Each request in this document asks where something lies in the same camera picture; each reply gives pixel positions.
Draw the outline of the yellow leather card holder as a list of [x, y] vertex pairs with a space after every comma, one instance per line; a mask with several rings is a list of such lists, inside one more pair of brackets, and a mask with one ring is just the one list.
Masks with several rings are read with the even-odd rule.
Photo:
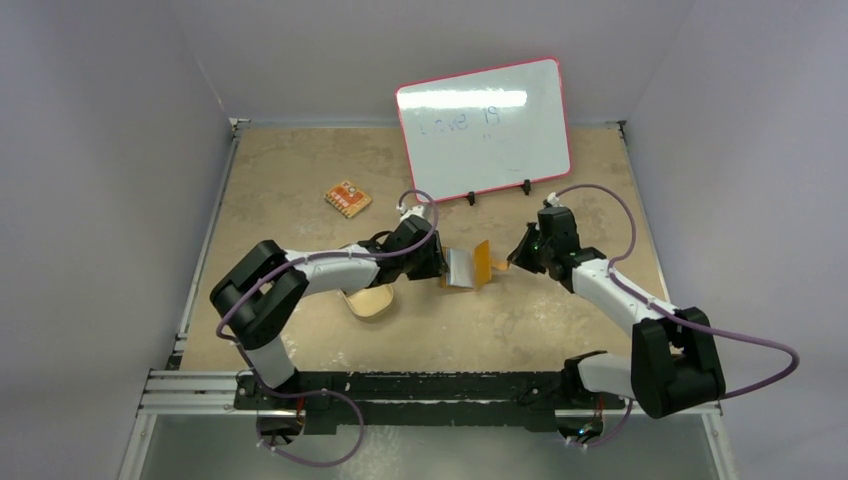
[[489, 240], [484, 240], [472, 250], [444, 247], [442, 249], [447, 271], [441, 276], [441, 287], [478, 290], [492, 280], [496, 271], [506, 271], [509, 263], [496, 259]]

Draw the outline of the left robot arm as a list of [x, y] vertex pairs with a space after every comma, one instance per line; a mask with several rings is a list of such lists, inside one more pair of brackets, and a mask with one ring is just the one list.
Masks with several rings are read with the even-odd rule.
[[394, 230], [336, 250], [298, 252], [262, 241], [213, 287], [209, 300], [221, 317], [217, 335], [234, 342], [258, 374], [260, 397], [284, 409], [297, 399], [298, 371], [281, 333], [303, 298], [355, 294], [401, 276], [437, 278], [446, 269], [435, 223], [408, 214]]

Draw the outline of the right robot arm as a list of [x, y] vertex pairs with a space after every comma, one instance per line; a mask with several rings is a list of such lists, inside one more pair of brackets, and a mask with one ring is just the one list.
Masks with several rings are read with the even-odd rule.
[[706, 314], [696, 307], [652, 303], [638, 285], [616, 279], [603, 253], [581, 246], [570, 209], [540, 209], [508, 261], [548, 275], [594, 305], [631, 340], [627, 357], [598, 350], [565, 361], [561, 392], [569, 404], [584, 407], [608, 393], [633, 399], [650, 417], [663, 418], [725, 394], [717, 348], [705, 331]]

